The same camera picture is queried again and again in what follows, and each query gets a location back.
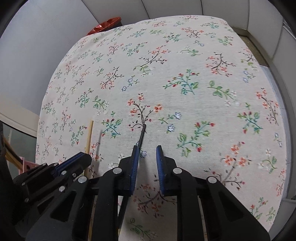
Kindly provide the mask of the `wooden chopstick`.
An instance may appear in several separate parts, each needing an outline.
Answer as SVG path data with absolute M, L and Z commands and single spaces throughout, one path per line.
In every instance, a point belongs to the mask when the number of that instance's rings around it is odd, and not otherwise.
M 8 140 L 4 137 L 4 146 L 6 150 L 16 159 L 19 159 L 19 156 L 15 153 Z
M 88 127 L 88 136 L 87 136 L 87 142 L 86 142 L 86 147 L 85 147 L 85 153 L 86 154 L 90 153 L 90 145 L 91 145 L 93 123 L 94 123 L 94 121 L 91 120 L 90 123 L 89 123 L 89 127 Z
M 12 153 L 6 152 L 5 158 L 7 161 L 14 164 L 19 170 L 23 169 L 23 161 L 18 156 L 14 156 Z

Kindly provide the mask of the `black chopstick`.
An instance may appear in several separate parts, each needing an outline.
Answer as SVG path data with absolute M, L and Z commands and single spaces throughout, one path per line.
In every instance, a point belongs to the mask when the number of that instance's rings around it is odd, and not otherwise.
M 141 134 L 140 134 L 140 139 L 139 139 L 138 144 L 137 144 L 139 149 L 141 149 L 141 147 L 142 147 L 142 142 L 144 140 L 144 134 L 145 134 L 146 127 L 147 127 L 146 124 L 144 124 L 143 127 L 142 127 L 142 131 L 141 131 Z

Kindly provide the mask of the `pink chopstick holder basket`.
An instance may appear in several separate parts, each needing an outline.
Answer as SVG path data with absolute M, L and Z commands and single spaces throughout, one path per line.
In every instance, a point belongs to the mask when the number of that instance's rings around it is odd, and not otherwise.
M 30 161 L 25 160 L 24 157 L 20 157 L 20 159 L 23 161 L 23 167 L 21 170 L 18 171 L 19 175 L 39 166 L 38 164 L 36 164 L 34 162 L 30 162 Z

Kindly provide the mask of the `floral tablecloth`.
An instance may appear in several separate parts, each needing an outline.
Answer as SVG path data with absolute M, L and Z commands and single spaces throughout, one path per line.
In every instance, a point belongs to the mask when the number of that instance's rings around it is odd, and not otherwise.
M 36 161 L 83 151 L 90 126 L 91 177 L 117 167 L 146 129 L 120 240 L 177 238 L 177 200 L 159 190 L 157 146 L 193 176 L 216 177 L 271 229 L 286 176 L 280 104 L 225 20 L 170 16 L 80 39 L 49 81 Z

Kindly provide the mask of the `red trash bin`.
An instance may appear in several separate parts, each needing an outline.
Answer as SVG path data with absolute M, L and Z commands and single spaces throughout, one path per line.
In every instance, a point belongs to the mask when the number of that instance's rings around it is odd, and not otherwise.
M 94 27 L 90 32 L 88 32 L 87 35 L 89 36 L 95 33 L 108 31 L 120 26 L 122 26 L 121 17 L 117 16 L 115 18 L 110 18 L 109 20 L 100 23 L 99 25 Z

